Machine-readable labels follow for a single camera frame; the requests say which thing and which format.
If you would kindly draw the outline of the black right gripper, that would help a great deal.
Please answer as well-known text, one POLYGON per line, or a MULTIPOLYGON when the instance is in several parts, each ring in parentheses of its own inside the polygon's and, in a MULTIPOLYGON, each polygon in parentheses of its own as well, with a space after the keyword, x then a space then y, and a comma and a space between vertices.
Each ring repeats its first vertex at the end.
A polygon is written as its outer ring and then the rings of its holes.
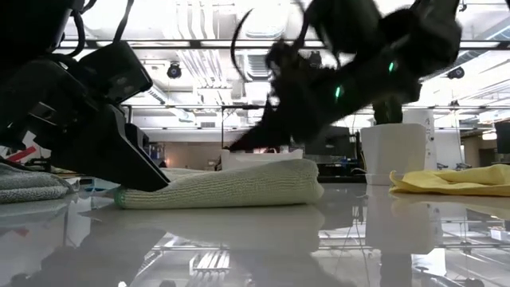
POLYGON ((418 100, 422 85, 396 55, 383 50, 338 69, 316 67, 295 47, 275 43, 265 58, 274 72, 272 95, 261 120, 229 145, 230 151, 303 144, 326 126, 388 97, 418 100))

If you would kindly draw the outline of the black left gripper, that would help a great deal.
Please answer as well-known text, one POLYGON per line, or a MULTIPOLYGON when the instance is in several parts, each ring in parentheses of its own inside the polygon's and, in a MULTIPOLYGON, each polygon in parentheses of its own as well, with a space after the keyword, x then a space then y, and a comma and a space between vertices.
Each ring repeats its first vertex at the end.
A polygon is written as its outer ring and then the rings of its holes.
POLYGON ((114 106, 100 109, 99 95, 98 72, 71 57, 0 59, 0 146, 24 149, 31 132, 55 167, 138 191, 166 187, 148 136, 114 106))

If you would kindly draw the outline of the green microfiber towel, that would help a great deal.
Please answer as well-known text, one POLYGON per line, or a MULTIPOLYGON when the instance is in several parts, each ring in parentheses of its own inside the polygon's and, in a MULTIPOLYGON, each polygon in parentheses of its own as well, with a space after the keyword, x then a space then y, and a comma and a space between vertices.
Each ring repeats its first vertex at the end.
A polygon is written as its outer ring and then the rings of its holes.
POLYGON ((115 204, 129 210, 313 204, 324 194, 318 167, 290 159, 222 171, 163 168, 170 182, 157 191, 112 189, 115 204))

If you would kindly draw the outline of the grey microfiber towel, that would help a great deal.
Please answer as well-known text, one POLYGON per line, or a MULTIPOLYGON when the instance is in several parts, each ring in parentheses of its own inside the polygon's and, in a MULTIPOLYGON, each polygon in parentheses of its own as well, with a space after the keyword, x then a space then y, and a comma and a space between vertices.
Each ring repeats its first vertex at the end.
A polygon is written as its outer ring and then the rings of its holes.
POLYGON ((0 204, 62 199, 75 191, 56 175, 0 163, 0 204))

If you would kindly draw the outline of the yellow microfiber towel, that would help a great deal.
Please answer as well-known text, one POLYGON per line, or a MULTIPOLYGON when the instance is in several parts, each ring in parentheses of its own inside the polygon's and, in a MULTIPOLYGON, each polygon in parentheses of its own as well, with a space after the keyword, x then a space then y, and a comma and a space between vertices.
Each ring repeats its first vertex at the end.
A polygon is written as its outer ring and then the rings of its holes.
POLYGON ((392 193, 510 197, 510 165, 389 175, 392 193))

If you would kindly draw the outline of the white plastic bin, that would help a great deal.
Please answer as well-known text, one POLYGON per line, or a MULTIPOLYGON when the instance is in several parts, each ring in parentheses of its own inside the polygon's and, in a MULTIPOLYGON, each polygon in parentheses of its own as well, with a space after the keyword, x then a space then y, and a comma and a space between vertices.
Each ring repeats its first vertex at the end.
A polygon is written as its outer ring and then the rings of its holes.
POLYGON ((302 159, 304 151, 297 149, 287 153, 234 153, 223 149, 221 151, 222 162, 230 160, 238 161, 282 161, 289 159, 302 159))

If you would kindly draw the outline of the black background monitor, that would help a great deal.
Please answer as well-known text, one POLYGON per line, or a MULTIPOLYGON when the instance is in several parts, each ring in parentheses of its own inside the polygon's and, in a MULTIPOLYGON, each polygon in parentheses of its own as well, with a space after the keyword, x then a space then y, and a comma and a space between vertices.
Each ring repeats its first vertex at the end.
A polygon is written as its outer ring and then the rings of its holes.
POLYGON ((349 128, 328 126, 304 146, 305 155, 354 156, 349 128))

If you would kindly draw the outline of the green cactus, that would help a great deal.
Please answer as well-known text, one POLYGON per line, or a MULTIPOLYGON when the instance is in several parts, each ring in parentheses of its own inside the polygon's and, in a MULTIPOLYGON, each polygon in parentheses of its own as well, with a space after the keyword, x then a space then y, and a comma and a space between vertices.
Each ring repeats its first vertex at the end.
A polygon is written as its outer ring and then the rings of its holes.
POLYGON ((396 96, 372 104, 375 124, 400 124, 403 121, 402 102, 396 96))

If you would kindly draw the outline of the white hexagonal plant pot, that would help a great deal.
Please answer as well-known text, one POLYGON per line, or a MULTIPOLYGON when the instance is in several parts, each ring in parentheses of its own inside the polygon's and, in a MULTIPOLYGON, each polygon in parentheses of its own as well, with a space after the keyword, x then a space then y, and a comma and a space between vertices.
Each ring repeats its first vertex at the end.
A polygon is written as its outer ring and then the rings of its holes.
POLYGON ((382 124, 360 132, 368 185, 391 185, 390 173, 398 178, 421 171, 426 160, 426 128, 421 124, 382 124))

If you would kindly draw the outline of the black overhead frame beam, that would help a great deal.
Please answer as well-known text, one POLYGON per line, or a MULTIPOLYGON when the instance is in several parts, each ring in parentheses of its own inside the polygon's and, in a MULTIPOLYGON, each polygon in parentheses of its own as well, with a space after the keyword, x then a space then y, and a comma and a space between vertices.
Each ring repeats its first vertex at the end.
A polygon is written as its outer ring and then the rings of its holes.
MULTIPOLYGON (((237 40, 235 47, 237 49, 269 49, 276 41, 272 40, 237 40)), ((111 44, 110 41, 86 40, 85 49, 97 49, 111 44)), ((229 49, 231 41, 229 40, 165 40, 165 41, 128 41, 133 49, 229 49)), ((60 49, 73 50, 77 46, 77 41, 65 40, 61 43, 60 49)), ((315 40, 306 40, 302 49, 326 49, 320 42, 315 40)), ((461 41, 460 50, 510 50, 510 41, 461 41)))

